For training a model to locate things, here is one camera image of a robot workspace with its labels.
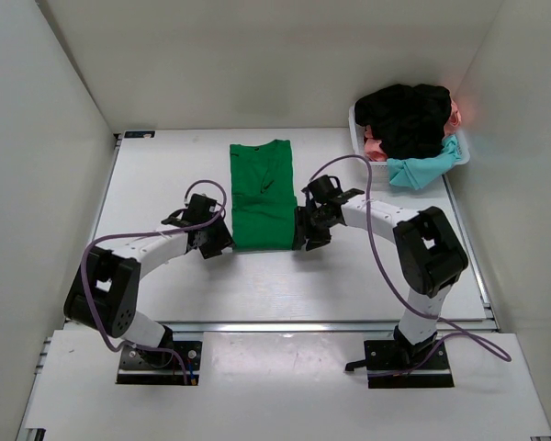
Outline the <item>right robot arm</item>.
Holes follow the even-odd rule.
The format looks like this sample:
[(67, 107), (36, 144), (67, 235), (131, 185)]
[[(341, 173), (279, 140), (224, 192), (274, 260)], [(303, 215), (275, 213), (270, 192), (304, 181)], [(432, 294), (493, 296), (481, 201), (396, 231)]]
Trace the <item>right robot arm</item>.
[(305, 205), (295, 210), (293, 247), (307, 251), (331, 242), (331, 228), (363, 230), (393, 243), (409, 286), (405, 311), (394, 330), (393, 356), (405, 368), (426, 357), (437, 335), (444, 301), (468, 266), (467, 254), (444, 212), (437, 207), (405, 209), (341, 189), (336, 176), (323, 175), (302, 189)]

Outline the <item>white plastic basket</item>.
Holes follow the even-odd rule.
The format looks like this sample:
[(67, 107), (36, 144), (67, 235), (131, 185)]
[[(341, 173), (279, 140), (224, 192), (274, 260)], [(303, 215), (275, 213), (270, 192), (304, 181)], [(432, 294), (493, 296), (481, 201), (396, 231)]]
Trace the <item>white plastic basket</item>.
[[(364, 127), (356, 123), (354, 106), (351, 106), (349, 108), (348, 121), (349, 121), (350, 137), (351, 137), (354, 152), (357, 155), (364, 156), (366, 159), (368, 159), (365, 156), (365, 152), (364, 152)], [(465, 133), (458, 128), (455, 132), (455, 136), (458, 139), (459, 152), (461, 154), (461, 160), (458, 161), (455, 164), (455, 166), (467, 164), (470, 160), (470, 153), (469, 153), (468, 143), (465, 137)], [(369, 160), (369, 162), (371, 163), (371, 168), (374, 172), (376, 173), (379, 172), (380, 174), (386, 175), (388, 177), (387, 161), (374, 162)]]

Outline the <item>black t shirt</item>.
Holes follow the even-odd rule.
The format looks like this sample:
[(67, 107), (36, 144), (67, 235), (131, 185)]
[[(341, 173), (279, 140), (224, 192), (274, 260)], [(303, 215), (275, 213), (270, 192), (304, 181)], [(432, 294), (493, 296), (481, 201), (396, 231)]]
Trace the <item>black t shirt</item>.
[(391, 85), (359, 98), (355, 123), (371, 129), (390, 159), (432, 158), (443, 149), (451, 96), (439, 85)]

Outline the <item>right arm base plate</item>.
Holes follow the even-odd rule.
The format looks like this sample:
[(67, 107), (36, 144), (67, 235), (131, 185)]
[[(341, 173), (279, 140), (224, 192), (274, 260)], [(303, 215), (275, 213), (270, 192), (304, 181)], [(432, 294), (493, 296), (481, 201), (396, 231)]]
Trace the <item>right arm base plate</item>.
[(344, 372), (366, 371), (369, 389), (449, 389), (455, 386), (445, 343), (432, 334), (411, 345), (398, 327), (391, 338), (364, 341), (364, 356)]

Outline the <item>green t shirt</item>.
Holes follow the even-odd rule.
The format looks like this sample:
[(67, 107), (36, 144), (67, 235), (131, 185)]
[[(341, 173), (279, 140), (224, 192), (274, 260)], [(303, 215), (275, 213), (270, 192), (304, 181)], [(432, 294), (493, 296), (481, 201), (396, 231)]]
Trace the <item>green t shirt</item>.
[(298, 201), (288, 140), (230, 146), (232, 235), (240, 251), (293, 248)]

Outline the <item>aluminium table rail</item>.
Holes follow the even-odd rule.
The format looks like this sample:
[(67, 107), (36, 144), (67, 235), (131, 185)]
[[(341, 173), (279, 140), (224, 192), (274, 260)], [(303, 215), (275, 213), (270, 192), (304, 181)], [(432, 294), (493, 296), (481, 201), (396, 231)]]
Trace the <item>aluminium table rail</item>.
[(175, 333), (359, 333), (389, 332), (397, 323), (388, 321), (300, 322), (165, 322)]

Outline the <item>pink t shirt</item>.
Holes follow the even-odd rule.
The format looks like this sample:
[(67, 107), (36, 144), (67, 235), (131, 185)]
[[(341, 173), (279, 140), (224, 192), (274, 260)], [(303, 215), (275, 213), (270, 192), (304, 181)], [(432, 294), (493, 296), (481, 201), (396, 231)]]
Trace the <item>pink t shirt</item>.
[[(461, 123), (462, 116), (458, 105), (454, 100), (451, 100), (451, 114), (444, 125), (444, 139), (448, 136), (455, 135)], [(382, 148), (382, 141), (374, 137), (369, 125), (364, 127), (364, 152), (365, 156), (374, 162), (385, 162), (388, 159), (388, 156)]]

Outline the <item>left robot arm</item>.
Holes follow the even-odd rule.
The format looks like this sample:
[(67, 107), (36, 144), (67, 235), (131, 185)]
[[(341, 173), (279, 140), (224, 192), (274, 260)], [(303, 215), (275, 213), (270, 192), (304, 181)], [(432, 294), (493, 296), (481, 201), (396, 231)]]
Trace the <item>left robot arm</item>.
[(191, 251), (209, 259), (231, 248), (220, 209), (217, 200), (195, 194), (156, 231), (131, 235), (128, 243), (113, 249), (91, 246), (64, 303), (64, 316), (128, 343), (156, 367), (167, 364), (174, 354), (172, 332), (137, 311), (140, 282)]

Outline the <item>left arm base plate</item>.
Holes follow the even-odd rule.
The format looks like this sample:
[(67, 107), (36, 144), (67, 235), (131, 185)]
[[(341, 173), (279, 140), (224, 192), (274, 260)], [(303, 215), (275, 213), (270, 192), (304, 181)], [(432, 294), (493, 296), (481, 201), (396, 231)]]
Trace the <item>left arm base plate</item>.
[(174, 351), (182, 358), (184, 367), (172, 355), (155, 356), (126, 347), (120, 353), (116, 383), (119, 385), (187, 386), (200, 381), (203, 341), (174, 337)]

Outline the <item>teal t shirt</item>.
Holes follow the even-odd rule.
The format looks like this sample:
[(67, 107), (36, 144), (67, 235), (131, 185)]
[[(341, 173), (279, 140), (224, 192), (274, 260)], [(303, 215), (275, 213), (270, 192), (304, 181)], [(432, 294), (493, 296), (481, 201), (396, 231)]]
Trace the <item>teal t shirt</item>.
[(461, 160), (459, 142), (452, 134), (442, 141), (442, 150), (432, 158), (387, 160), (389, 183), (394, 187), (407, 187), (420, 190), (433, 180), (450, 171)]

